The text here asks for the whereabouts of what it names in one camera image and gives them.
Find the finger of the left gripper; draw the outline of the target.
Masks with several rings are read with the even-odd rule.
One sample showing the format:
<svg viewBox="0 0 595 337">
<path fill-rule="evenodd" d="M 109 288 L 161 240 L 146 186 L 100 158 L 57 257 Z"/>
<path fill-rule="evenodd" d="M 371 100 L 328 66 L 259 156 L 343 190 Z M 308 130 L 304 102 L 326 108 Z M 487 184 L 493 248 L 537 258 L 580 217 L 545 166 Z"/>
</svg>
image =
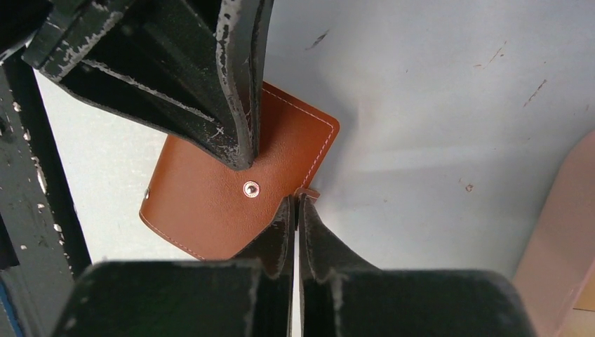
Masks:
<svg viewBox="0 0 595 337">
<path fill-rule="evenodd" d="M 242 159 L 244 166 L 251 166 L 259 154 L 260 120 L 262 110 L 262 87 L 265 67 L 265 52 L 269 32 L 273 1 L 242 1 L 241 19 L 243 28 L 242 51 L 244 84 L 243 93 L 243 135 Z"/>
<path fill-rule="evenodd" d="M 252 1 L 52 1 L 22 58 L 86 104 L 253 164 Z"/>
</svg>

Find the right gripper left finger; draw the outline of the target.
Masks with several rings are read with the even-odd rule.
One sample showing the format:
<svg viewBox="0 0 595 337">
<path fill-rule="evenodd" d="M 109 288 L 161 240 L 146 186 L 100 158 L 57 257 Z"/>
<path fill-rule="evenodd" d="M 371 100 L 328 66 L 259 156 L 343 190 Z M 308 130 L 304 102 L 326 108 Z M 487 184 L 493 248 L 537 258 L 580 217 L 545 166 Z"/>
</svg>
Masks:
<svg viewBox="0 0 595 337">
<path fill-rule="evenodd" d="M 229 260 L 90 266 L 54 336 L 289 336 L 295 200 Z"/>
</svg>

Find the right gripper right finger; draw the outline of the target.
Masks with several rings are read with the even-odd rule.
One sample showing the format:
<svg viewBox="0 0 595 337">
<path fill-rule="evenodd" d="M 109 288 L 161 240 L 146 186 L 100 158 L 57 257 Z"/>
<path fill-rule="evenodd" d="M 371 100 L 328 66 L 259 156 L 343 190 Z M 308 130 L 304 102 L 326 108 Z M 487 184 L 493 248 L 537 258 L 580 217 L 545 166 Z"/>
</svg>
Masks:
<svg viewBox="0 0 595 337">
<path fill-rule="evenodd" d="M 488 270 L 383 270 L 297 202 L 304 336 L 534 336 L 514 286 Z"/>
</svg>

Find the brown leather card holder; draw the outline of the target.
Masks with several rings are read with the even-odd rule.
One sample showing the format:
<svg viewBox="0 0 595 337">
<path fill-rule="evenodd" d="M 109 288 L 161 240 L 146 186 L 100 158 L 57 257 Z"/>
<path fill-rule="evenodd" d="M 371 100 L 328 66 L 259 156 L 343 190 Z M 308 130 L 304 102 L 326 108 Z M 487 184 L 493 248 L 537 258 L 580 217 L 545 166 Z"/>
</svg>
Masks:
<svg viewBox="0 0 595 337">
<path fill-rule="evenodd" d="M 264 84 L 260 151 L 234 171 L 168 136 L 142 201 L 141 221 L 199 260 L 231 258 L 273 220 L 284 197 L 306 192 L 340 131 L 339 121 Z"/>
</svg>

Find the pink oval tray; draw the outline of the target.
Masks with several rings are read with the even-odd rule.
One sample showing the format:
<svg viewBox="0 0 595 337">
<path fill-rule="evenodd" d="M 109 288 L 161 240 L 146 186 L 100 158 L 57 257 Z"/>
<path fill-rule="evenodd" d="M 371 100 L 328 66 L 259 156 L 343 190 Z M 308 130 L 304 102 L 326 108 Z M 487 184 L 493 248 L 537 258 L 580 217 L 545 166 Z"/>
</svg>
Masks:
<svg viewBox="0 0 595 337">
<path fill-rule="evenodd" d="M 594 133 L 563 160 L 513 284 L 538 336 L 594 335 Z"/>
</svg>

